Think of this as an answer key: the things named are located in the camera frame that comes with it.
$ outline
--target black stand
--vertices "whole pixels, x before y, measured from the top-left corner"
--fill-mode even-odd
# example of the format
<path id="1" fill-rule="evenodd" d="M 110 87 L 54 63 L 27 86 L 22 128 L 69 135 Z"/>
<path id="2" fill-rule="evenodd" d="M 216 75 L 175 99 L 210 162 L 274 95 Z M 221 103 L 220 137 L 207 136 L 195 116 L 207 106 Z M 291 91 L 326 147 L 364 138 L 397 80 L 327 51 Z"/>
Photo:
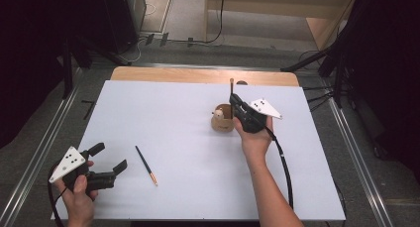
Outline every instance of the black stand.
<path id="1" fill-rule="evenodd" d="M 345 54 L 347 45 L 353 39 L 354 30 L 358 24 L 358 20 L 361 17 L 362 13 L 366 10 L 366 7 L 371 3 L 372 0 L 356 0 L 349 21 L 340 35 L 337 37 L 337 40 L 323 51 L 318 52 L 317 54 L 300 61 L 299 63 L 281 68 L 280 71 L 294 72 L 305 65 L 312 63 L 322 57 L 325 57 L 321 66 L 318 68 L 318 74 L 321 77 L 327 77 L 331 74 L 334 68 L 337 68 L 336 79 L 334 84 L 334 101 L 337 103 L 339 108 L 341 108 L 340 96 L 342 92 L 342 81 L 343 75 L 346 68 L 345 63 Z"/>
<path id="2" fill-rule="evenodd" d="M 81 67 L 89 68 L 92 65 L 92 59 L 90 58 L 86 48 L 98 52 L 103 57 L 114 62 L 116 65 L 131 65 L 130 62 L 123 63 L 117 57 L 111 55 L 105 50 L 101 49 L 94 43 L 82 38 L 82 37 L 66 37 L 62 43 L 62 60 L 63 60 L 63 72 L 64 72 L 64 93 L 62 99 L 67 98 L 68 94 L 73 88 L 73 73 L 71 66 L 71 55 L 74 56 L 77 63 Z"/>

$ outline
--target forearm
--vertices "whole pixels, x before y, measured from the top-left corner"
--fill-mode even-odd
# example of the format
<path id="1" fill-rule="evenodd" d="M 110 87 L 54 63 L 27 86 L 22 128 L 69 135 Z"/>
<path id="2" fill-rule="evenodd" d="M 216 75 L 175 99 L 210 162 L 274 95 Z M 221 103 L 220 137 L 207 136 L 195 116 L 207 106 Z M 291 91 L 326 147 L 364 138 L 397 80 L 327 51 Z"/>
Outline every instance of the forearm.
<path id="1" fill-rule="evenodd" d="M 85 222 L 85 221 L 77 221 L 77 220 L 68 220 L 67 227 L 90 227 L 92 225 L 91 221 Z"/>
<path id="2" fill-rule="evenodd" d="M 248 161 L 248 166 L 261 226 L 303 226 L 279 190 L 265 161 Z"/>

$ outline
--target wooden table edge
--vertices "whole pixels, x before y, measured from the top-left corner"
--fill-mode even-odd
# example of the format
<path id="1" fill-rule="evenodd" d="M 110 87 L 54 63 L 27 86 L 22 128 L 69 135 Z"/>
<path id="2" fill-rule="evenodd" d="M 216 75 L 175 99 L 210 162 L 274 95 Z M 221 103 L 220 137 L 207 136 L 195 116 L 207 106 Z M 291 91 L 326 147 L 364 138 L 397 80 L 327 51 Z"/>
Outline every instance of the wooden table edge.
<path id="1" fill-rule="evenodd" d="M 249 85 L 299 86 L 299 82 L 294 73 L 281 71 L 118 66 L 111 75 L 111 80 L 219 84 L 228 84 L 230 78 L 234 78 L 235 83 L 245 81 Z"/>

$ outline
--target table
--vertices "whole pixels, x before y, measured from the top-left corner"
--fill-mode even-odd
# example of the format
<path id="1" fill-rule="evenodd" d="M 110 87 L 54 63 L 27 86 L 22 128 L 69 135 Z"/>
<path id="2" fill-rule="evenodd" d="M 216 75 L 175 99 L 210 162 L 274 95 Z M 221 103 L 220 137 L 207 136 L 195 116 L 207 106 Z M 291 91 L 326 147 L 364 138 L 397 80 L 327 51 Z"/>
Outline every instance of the table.
<path id="1" fill-rule="evenodd" d="M 170 67 L 118 67 L 101 91 L 79 150 L 104 142 L 106 149 L 91 159 L 93 170 L 109 171 L 123 159 L 128 168 L 117 177 L 114 188 L 101 191 L 95 218 L 258 219 L 239 135 L 210 127 L 212 109 L 229 97 L 231 77 L 249 84 L 234 88 L 244 100 L 265 95 L 285 117 L 274 121 L 274 133 L 283 137 L 279 140 L 289 165 L 297 215 L 304 220 L 345 218 L 294 74 Z M 158 187 L 135 146 L 157 176 Z M 266 158 L 286 195 L 275 144 Z M 57 210 L 65 219 L 62 202 Z"/>
<path id="2" fill-rule="evenodd" d="M 325 49 L 355 0 L 225 0 L 224 11 L 304 17 L 319 50 Z M 204 40 L 208 10 L 220 10 L 221 0 L 205 0 Z"/>

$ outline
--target metal rail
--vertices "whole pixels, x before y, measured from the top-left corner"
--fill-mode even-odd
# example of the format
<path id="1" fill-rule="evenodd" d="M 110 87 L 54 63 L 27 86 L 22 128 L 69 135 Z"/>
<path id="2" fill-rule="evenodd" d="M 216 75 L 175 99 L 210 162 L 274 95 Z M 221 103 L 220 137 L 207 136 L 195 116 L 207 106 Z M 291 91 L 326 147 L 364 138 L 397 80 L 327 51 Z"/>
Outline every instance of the metal rail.
<path id="1" fill-rule="evenodd" d="M 78 68 L 75 73 L 74 89 L 69 93 L 65 100 L 62 100 L 55 112 L 49 127 L 38 145 L 30 163 L 28 164 L 24 174 L 15 186 L 9 197 L 7 205 L 0 217 L 0 226 L 13 226 L 16 217 L 21 210 L 26 197 L 28 196 L 38 173 L 50 151 L 53 141 L 66 117 L 68 110 L 73 103 L 74 97 L 79 88 L 79 81 L 83 75 L 82 68 Z"/>
<path id="2" fill-rule="evenodd" d="M 326 86 L 330 85 L 329 82 L 326 82 L 325 80 L 322 80 L 322 82 Z M 365 163 L 365 160 L 362 156 L 356 139 L 353 136 L 352 130 L 350 129 L 343 110 L 338 108 L 336 102 L 333 99 L 330 98 L 329 102 L 378 225 L 380 227 L 392 227 L 393 224 L 388 211 L 386 210 L 382 196 L 380 195 L 379 190 L 370 175 L 368 166 Z"/>

